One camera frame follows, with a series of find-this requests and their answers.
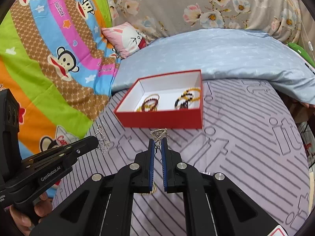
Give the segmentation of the grey floral blanket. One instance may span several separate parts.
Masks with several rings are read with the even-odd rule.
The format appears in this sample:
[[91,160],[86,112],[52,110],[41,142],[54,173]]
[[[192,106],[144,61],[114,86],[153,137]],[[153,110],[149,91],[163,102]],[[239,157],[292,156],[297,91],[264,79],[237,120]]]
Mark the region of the grey floral blanket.
[[314,40],[302,0],[108,0],[114,26],[128,22],[149,40],[198,29],[262,30],[283,43]]

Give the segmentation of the grey striped bed sheet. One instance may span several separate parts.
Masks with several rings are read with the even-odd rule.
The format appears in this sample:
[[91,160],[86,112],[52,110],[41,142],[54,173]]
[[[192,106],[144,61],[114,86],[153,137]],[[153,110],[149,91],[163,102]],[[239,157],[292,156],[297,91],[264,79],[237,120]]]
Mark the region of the grey striped bed sheet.
[[[310,180],[302,139],[288,109],[265,80],[217,79],[203,84],[203,129],[171,129],[168,146],[199,171],[221,172],[268,212],[289,235],[309,214]],[[92,174],[110,175],[147,148],[150,129],[125,128],[112,96],[89,130],[101,130],[109,150],[79,158],[59,184],[58,206]]]

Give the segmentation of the colorful monkey cartoon quilt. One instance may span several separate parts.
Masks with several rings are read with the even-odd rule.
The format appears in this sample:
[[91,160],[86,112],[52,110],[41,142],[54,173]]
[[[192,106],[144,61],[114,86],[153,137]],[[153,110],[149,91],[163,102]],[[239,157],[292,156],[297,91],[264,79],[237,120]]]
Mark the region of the colorful monkey cartoon quilt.
[[119,67],[107,0],[1,0],[1,89],[19,103],[23,158],[83,138]]

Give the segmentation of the thin gold bangle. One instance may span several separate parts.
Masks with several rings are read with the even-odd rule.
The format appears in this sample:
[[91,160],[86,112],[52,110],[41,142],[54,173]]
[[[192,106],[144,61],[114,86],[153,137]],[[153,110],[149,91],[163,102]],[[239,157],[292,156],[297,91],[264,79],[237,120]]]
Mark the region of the thin gold bangle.
[[149,100],[153,100],[153,101],[157,100],[157,101],[159,101],[159,99],[160,99],[160,96],[158,94],[151,94],[151,95],[149,95],[149,96],[147,96],[145,98],[144,102],[147,102]]

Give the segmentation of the light blue pillow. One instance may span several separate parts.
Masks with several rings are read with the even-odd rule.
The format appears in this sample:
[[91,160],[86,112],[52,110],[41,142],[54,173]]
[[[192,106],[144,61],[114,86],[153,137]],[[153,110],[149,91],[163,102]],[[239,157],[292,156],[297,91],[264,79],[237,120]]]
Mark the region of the light blue pillow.
[[261,79],[303,103],[314,104],[314,70],[295,51],[258,30],[200,29],[159,38],[120,63],[117,92],[138,78],[201,70],[203,79]]

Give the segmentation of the pink bunny pillow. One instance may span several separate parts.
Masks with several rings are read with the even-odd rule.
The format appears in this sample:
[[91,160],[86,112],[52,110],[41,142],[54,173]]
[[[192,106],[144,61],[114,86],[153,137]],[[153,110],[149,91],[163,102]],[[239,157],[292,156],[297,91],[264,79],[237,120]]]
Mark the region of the pink bunny pillow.
[[115,27],[102,28],[101,32],[123,59],[148,45],[145,35],[128,22]]

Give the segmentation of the green object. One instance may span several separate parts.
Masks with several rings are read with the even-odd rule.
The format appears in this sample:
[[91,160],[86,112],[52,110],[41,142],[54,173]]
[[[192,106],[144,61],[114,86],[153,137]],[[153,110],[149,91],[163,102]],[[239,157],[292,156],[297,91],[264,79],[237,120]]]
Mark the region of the green object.
[[303,57],[312,67],[315,67],[315,63],[312,58],[308,55],[305,49],[295,43],[288,43],[288,47],[297,52],[301,57]]

